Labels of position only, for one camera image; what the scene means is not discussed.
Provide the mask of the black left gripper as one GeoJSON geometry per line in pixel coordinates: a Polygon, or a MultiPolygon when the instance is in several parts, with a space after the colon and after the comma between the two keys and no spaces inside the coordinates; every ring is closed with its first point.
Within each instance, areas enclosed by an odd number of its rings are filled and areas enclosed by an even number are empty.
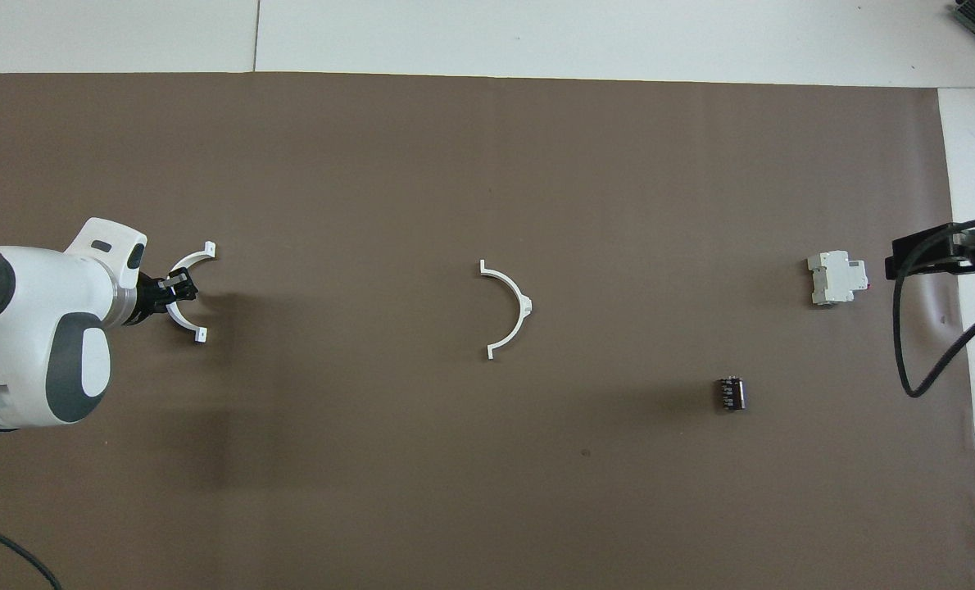
{"type": "Polygon", "coordinates": [[[165,279],[139,274],[133,310],[123,326],[138,325],[150,316],[166,313],[166,306],[195,300],[199,293],[189,269],[173,269],[165,279]]]}

